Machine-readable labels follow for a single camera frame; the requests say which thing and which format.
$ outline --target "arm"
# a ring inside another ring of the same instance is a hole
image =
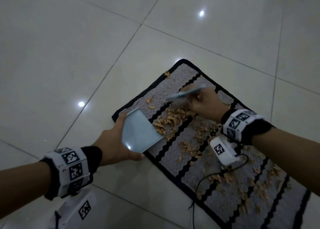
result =
[[[126,114],[121,114],[111,130],[104,130],[93,143],[102,151],[100,166],[124,160],[139,161],[144,154],[128,150],[121,142]],[[0,171],[0,219],[46,194],[51,170],[45,162],[35,162]]]
[[[183,90],[194,88],[186,86]],[[204,118],[221,123],[228,111],[211,88],[188,96],[190,108]],[[255,135],[252,144],[303,186],[320,196],[320,144],[277,128]]]

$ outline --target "wristband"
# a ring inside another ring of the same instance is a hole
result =
[[[45,198],[64,198],[93,182],[93,173],[102,159],[102,151],[97,146],[81,149],[68,147],[48,152],[40,160],[51,170],[51,183]]]
[[[248,109],[230,109],[221,118],[221,133],[240,142],[252,145],[252,137],[269,131],[273,126],[263,117]]]

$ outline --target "person's left hand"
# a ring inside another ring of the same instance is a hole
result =
[[[128,159],[140,161],[145,157],[142,153],[130,151],[122,144],[122,129],[126,115],[126,113],[120,114],[114,127],[102,131],[99,138],[92,144],[98,146],[102,151],[100,166],[111,165]]]

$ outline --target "floor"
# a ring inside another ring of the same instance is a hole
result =
[[[182,58],[278,128],[320,142],[319,9],[319,0],[0,0],[0,169],[92,144]],[[82,228],[191,228],[190,199],[148,159],[102,167],[90,187],[98,204]],[[62,203],[39,198],[0,223],[46,228]],[[197,229],[218,228],[198,207],[195,218]],[[319,222],[312,195],[302,227]]]

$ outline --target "mat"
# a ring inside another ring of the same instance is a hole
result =
[[[169,77],[162,74],[146,90],[117,110],[112,116],[113,121],[121,112],[130,112],[136,107],[140,107],[151,123],[158,118],[167,118],[168,110],[177,107],[174,103],[165,103],[165,98],[191,83],[212,86],[222,102],[231,108],[249,109],[188,60],[179,60],[168,72]],[[174,134],[167,133],[167,139],[163,138],[144,154],[221,228],[300,228],[310,191],[253,146],[238,145],[235,151],[247,154],[250,162],[228,176],[223,175],[222,171],[228,168],[221,165],[208,144],[208,140],[221,135],[220,132],[202,129],[202,138],[197,137],[199,127],[214,125],[215,122],[197,114],[186,116],[170,128]],[[195,156],[183,151],[183,142],[200,151],[201,155],[199,152]],[[221,175],[202,181],[196,194],[200,179],[215,172],[221,172]]]

